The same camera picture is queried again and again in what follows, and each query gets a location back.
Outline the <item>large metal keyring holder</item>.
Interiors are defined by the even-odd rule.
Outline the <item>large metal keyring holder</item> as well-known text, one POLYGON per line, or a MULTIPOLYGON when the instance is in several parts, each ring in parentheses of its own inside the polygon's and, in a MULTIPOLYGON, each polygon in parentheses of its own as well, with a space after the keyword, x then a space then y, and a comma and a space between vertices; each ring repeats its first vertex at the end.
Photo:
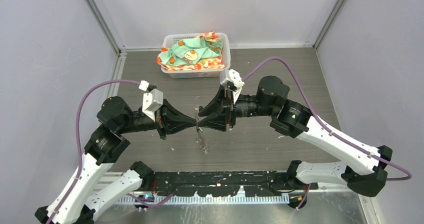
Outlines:
POLYGON ((194 117, 196 119, 197 125, 196 125, 196 133, 197 133, 197 138, 196 141, 200 146, 200 150, 203 154, 207 154, 209 152, 209 145, 206 142, 205 136, 204 136, 204 132, 202 131, 202 129, 199 127, 198 122, 200 121, 200 116, 199 113, 195 113, 194 117))

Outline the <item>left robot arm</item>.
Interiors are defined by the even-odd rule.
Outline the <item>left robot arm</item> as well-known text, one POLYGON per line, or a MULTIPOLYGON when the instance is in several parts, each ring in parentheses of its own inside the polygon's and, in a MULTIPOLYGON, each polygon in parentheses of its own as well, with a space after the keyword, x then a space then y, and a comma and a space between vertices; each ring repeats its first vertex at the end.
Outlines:
POLYGON ((149 190, 154 171, 141 161, 135 162, 117 181, 94 194, 93 189, 116 163, 130 142, 124 133, 158 131, 160 138, 195 127, 196 120, 176 110, 167 100, 149 117, 141 110, 132 111, 119 96, 106 99, 97 114, 100 126, 84 147, 82 171, 69 195, 64 189, 49 206, 36 210, 40 223, 94 223, 109 207, 126 194, 149 190))

